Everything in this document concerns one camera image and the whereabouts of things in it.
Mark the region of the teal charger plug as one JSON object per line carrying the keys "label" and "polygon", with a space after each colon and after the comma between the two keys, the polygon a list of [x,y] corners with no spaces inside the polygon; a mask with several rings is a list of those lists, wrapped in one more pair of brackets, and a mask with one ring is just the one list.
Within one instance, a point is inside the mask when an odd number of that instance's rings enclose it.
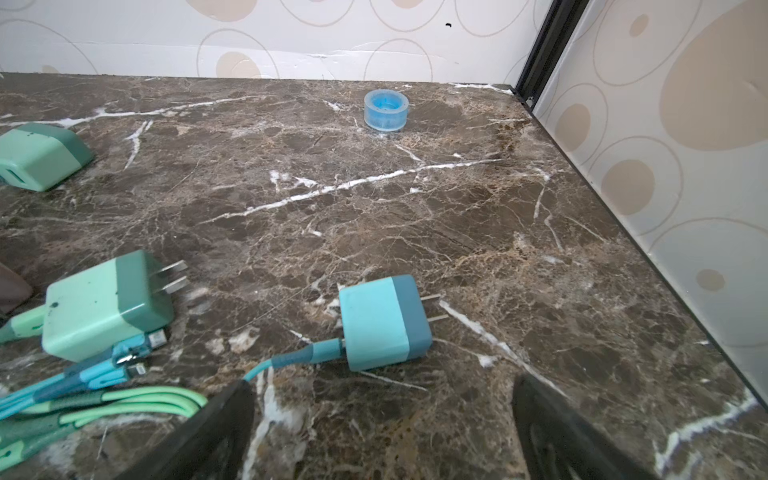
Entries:
{"label": "teal charger plug", "polygon": [[418,359],[432,347],[430,322],[411,275],[346,287],[339,301],[346,360],[352,371]]}

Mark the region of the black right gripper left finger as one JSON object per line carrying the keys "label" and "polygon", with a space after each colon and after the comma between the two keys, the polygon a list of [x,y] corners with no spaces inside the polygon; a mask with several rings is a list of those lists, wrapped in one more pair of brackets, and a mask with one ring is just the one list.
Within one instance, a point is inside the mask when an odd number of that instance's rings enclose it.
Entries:
{"label": "black right gripper left finger", "polygon": [[231,383],[118,477],[236,479],[250,443],[254,405],[247,381]]}

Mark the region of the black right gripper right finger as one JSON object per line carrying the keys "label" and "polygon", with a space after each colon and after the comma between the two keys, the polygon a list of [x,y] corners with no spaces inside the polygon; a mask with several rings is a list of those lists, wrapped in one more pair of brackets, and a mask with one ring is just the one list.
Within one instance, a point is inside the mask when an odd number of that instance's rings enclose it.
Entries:
{"label": "black right gripper right finger", "polygon": [[656,477],[531,374],[515,378],[511,406],[532,479]]}

